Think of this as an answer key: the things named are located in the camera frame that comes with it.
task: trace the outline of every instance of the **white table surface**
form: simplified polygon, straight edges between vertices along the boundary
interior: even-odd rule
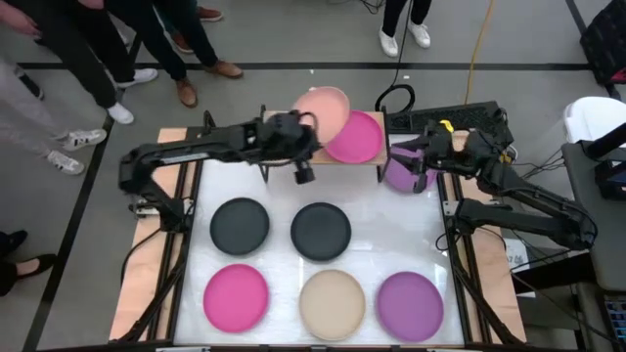
[[[377,182],[376,168],[366,165],[315,165],[316,181],[298,186],[294,167],[273,168],[269,183],[257,166],[205,161],[189,250],[189,260],[176,344],[210,345],[389,345],[403,344],[380,326],[375,311],[379,285],[400,271],[414,271],[431,280],[444,301],[444,321],[424,345],[463,345],[461,321],[454,291],[450,260],[434,247],[441,235],[436,184],[420,195],[403,195]],[[265,243],[246,257],[219,251],[209,234],[215,210],[232,198],[252,198],[270,216]],[[352,240],[348,249],[329,263],[302,258],[291,243],[290,227],[303,206],[325,201],[341,208],[350,219]],[[263,274],[270,287],[270,305],[263,320],[244,333],[225,333],[214,328],[202,309],[206,284],[224,266],[245,263]],[[325,269],[343,270],[361,284],[367,300],[365,319],[343,341],[324,341],[309,333],[298,313],[298,297],[304,283]]]

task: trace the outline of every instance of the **gray floor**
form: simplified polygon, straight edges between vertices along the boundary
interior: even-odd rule
[[[575,3],[585,22],[589,22],[607,0],[575,0]],[[357,1],[335,5],[324,0],[215,0],[206,4],[225,12],[223,22],[209,23],[205,28],[220,56],[231,61],[393,62],[378,44],[382,15],[370,15]],[[426,19],[432,47],[427,51],[419,49],[408,37],[404,62],[468,63],[487,5],[487,0],[433,1]],[[402,19],[398,33],[403,30],[403,23]],[[123,30],[132,37],[131,31]],[[477,61],[582,64],[585,58],[578,38],[578,29],[565,0],[497,0]],[[0,43],[0,53],[21,63],[58,62],[46,49],[6,28],[0,28]],[[194,62],[196,58],[185,56],[185,60]],[[142,47],[138,62],[153,61]],[[269,109],[286,109],[300,94],[315,86],[339,87],[350,97],[354,109],[372,110],[376,97],[391,81],[393,73],[383,69],[259,69],[248,70],[243,80],[232,81],[191,71],[190,79],[200,95],[200,104],[193,110],[178,103],[174,84],[163,71],[156,82],[129,89],[123,103],[133,110],[137,120],[131,126],[115,125],[112,129],[38,347],[107,341],[119,292],[119,266],[135,227],[135,220],[126,210],[128,198],[116,188],[117,163],[123,154],[141,143],[154,141],[161,127],[201,124],[203,110],[210,110],[219,125],[242,122],[258,114],[261,104]],[[70,126],[102,125],[104,112],[71,74],[60,69],[37,69],[29,74],[46,91],[45,104],[59,119]],[[467,75],[464,70],[405,70],[399,77],[402,83],[414,86],[418,96],[415,109],[423,109],[461,104]],[[540,156],[536,152],[524,156],[524,152],[532,150],[537,136],[555,125],[563,108],[591,95],[606,96],[606,91],[595,83],[589,71],[491,70],[475,73],[470,100],[495,100],[508,110],[515,145],[525,161]],[[389,110],[402,108],[405,98],[401,94],[389,97],[386,102]],[[554,143],[558,144],[559,138],[555,137]],[[14,258],[56,252],[82,177],[60,175],[43,161],[12,146],[4,145],[0,156],[6,161],[0,173],[4,185],[0,208],[5,210],[0,212],[0,229],[25,228],[31,235]],[[81,151],[76,157],[89,162],[91,151]],[[533,244],[551,246],[541,239]],[[19,283],[0,299],[3,351],[22,349],[47,279],[43,275]],[[560,337],[542,339],[557,340]]]

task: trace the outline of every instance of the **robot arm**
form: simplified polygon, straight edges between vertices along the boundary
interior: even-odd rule
[[[147,144],[125,155],[119,165],[118,185],[126,193],[153,203],[164,231],[185,227],[184,202],[171,198],[152,178],[161,166],[204,159],[267,166],[295,164],[298,184],[315,179],[308,160],[321,148],[316,127],[299,124],[310,113],[293,110],[223,128],[211,128],[193,141]]]
[[[575,201],[525,181],[509,164],[502,162],[500,155],[509,143],[481,131],[471,131],[464,148],[457,152],[453,149],[452,133],[444,125],[430,123],[422,136],[394,145],[410,151],[423,150],[423,158],[398,154],[391,157],[420,175],[414,189],[417,193],[424,189],[426,169],[432,168],[475,178],[482,192],[516,199],[548,215],[516,213],[507,206],[466,198],[458,203],[454,216],[455,225],[462,233],[471,234],[477,227],[495,225],[547,236],[574,250],[590,248],[598,229],[588,213]]]

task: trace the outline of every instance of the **white shoe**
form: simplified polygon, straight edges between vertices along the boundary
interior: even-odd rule
[[[82,162],[57,151],[51,151],[46,156],[46,160],[66,175],[78,175],[85,169],[85,165]]]
[[[117,82],[117,87],[132,87],[135,84],[150,82],[151,80],[157,78],[157,76],[158,71],[154,68],[135,69],[135,76],[133,77],[133,80],[131,80],[130,82]]]
[[[419,46],[424,49],[430,47],[430,35],[428,35],[428,27],[425,24],[409,23],[409,30],[413,33],[413,37]]]
[[[95,129],[91,131],[76,130],[67,133],[63,149],[68,152],[77,151],[86,146],[95,146],[107,138],[107,131]]]
[[[379,38],[380,45],[382,46],[382,50],[384,53],[391,57],[395,58],[398,56],[398,43],[395,41],[395,37],[390,37],[382,31],[382,28],[379,30]]]
[[[135,116],[120,103],[115,103],[112,108],[108,108],[109,116],[121,124],[130,124],[135,120]]]
[[[124,43],[125,46],[129,46],[130,45],[130,40],[128,40],[128,37],[124,35],[124,33],[121,32],[121,30],[117,30],[117,34],[119,34],[119,37],[121,38],[121,41]]]

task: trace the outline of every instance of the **yellow clip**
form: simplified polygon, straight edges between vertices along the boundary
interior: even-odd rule
[[[454,132],[454,127],[452,127],[452,123],[450,123],[450,121],[448,121],[448,120],[441,120],[441,121],[439,121],[439,123],[441,123],[444,126],[446,126],[446,129],[448,130],[448,132],[450,132],[450,133]]]

